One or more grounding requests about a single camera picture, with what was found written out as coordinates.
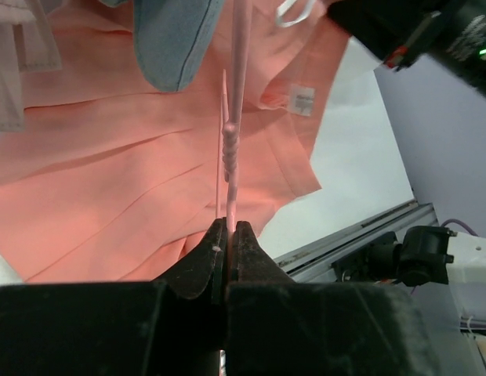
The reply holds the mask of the dusty pink pleated skirt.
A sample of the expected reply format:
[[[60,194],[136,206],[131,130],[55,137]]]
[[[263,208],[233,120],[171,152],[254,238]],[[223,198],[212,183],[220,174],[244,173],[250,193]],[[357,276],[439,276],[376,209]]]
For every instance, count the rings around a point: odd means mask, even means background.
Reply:
[[[0,132],[24,129],[21,74],[60,68],[42,4],[0,0]]]

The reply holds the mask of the blue denim garment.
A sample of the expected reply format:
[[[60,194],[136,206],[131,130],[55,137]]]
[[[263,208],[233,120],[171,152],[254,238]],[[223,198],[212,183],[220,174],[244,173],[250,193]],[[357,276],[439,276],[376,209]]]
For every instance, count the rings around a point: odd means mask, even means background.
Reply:
[[[193,81],[223,5],[220,0],[132,2],[134,52],[151,85],[179,92]]]

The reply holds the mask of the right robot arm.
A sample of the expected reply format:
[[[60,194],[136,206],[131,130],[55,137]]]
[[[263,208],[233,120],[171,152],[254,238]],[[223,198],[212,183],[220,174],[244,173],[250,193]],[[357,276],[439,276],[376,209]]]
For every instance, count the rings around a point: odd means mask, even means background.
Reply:
[[[486,98],[486,0],[336,1],[327,15],[386,67],[428,55]]]

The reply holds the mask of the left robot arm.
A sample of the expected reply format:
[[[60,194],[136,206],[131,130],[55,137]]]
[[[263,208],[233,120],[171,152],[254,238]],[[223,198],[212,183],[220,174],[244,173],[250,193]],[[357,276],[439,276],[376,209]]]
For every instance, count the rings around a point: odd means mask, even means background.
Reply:
[[[405,288],[452,281],[452,235],[385,234],[301,284],[217,219],[150,281],[1,286],[0,375],[439,375]]]

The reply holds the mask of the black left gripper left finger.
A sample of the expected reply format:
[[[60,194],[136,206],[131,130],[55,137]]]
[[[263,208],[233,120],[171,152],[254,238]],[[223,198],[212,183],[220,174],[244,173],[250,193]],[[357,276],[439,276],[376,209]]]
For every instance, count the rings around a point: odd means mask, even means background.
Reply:
[[[217,375],[227,226],[141,282],[0,287],[0,375]]]

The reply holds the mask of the salmon orange skirt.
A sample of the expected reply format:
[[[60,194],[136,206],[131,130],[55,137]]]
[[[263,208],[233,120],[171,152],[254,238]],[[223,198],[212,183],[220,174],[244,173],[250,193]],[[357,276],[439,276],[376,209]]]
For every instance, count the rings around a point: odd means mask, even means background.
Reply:
[[[149,280],[199,242],[226,200],[216,164],[232,8],[177,93],[141,74],[131,4],[50,13],[63,67],[24,75],[26,128],[0,134],[0,254],[22,280]],[[321,3],[287,28],[276,8],[253,4],[238,151],[238,217],[256,232],[321,187],[310,156],[349,40]]]

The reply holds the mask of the pink wire hanger of salmon skirt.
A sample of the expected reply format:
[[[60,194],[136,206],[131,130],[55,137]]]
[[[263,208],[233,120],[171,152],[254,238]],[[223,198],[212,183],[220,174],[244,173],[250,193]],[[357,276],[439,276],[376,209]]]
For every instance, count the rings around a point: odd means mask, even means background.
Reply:
[[[232,238],[237,220],[238,149],[248,62],[252,2],[234,2],[230,69],[223,72],[216,167],[216,217],[222,216],[223,184],[227,184],[227,236]]]

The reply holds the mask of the aluminium mounting rail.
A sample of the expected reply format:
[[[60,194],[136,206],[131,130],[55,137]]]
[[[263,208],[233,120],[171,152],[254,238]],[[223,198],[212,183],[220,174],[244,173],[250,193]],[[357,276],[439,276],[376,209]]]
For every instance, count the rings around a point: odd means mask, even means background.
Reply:
[[[409,201],[336,233],[310,241],[274,258],[294,281],[330,283],[337,281],[332,263],[373,242],[384,233],[396,233],[403,240],[413,226],[435,226],[438,219],[432,204]]]

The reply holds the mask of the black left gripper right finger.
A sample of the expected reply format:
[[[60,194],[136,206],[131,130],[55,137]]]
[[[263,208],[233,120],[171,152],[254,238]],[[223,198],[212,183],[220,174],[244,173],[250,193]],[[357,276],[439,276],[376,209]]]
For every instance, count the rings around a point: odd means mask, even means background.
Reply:
[[[301,284],[270,259],[251,225],[234,234],[227,287],[229,375],[439,375],[419,309],[385,284]]]

